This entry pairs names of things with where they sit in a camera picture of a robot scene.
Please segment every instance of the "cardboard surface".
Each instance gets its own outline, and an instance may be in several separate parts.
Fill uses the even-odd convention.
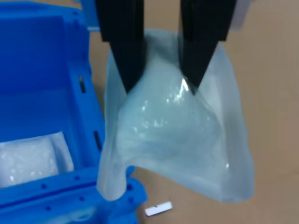
[[[50,3],[73,5],[69,0]],[[177,31],[179,0],[145,0],[147,28]],[[256,169],[255,196],[224,204],[151,172],[135,176],[147,190],[145,208],[171,201],[173,209],[142,224],[296,224],[299,222],[299,1],[256,0],[240,32],[224,44],[240,87],[249,147]],[[103,106],[109,46],[92,33],[93,81]]]

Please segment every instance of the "blue bin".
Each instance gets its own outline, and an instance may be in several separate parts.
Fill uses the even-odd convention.
[[[128,191],[129,199],[124,195],[116,202],[106,202],[95,189],[104,121],[91,81],[89,32],[82,12],[2,2],[0,33],[0,142],[62,131],[75,167],[73,172],[0,189],[0,223],[14,223],[6,218],[19,214],[15,223],[31,224],[88,202],[99,208],[98,214],[105,205],[109,217],[131,213],[146,197],[138,181],[132,180],[140,185],[138,191]],[[78,200],[86,189],[93,189],[94,201]],[[68,209],[41,206],[49,200],[67,204],[68,199],[59,201],[64,195],[76,195],[77,203],[70,200]],[[28,216],[25,208],[30,206],[41,218]]]

